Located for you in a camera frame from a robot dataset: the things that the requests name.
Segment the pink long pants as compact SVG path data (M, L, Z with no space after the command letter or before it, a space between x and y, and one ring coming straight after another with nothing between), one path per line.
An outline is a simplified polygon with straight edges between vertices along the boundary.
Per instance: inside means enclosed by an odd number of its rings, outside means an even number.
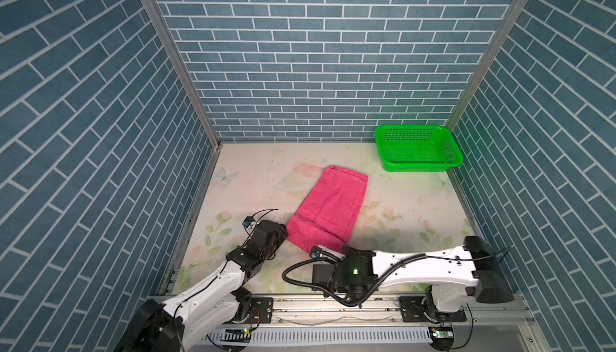
M324 171L287 225L290 243L341 252L350 241L367 191L368 176L335 166Z

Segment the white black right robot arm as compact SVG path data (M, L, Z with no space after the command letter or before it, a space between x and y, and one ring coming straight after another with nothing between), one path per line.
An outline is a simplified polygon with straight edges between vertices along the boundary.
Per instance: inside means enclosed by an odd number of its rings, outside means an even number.
M360 306L381 288L426 284L427 310L453 313L473 300L502 304L514 300L498 261L499 253L477 236L461 246L425 254L395 254L344 247L331 263L313 267L312 281L329 294Z

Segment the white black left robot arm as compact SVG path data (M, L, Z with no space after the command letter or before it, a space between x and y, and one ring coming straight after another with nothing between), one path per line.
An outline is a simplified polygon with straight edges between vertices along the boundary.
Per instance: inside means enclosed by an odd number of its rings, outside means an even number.
M187 351L215 328L240 322L252 294L244 287L288 238L287 227L256 222L245 243L213 273L164 302L147 300L128 323L116 351Z

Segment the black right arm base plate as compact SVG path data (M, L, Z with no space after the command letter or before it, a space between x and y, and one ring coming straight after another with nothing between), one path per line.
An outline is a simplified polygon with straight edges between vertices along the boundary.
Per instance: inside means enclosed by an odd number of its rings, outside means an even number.
M439 312L436 307L428 305L425 296L403 296L399 298L399 307L404 323L465 323L467 316L463 308L454 313Z

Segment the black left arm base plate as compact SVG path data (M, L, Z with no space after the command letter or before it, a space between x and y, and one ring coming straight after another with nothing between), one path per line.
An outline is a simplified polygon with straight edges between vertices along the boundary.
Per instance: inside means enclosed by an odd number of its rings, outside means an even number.
M273 311L274 299L272 297L252 297L242 305L242 324L270 324Z

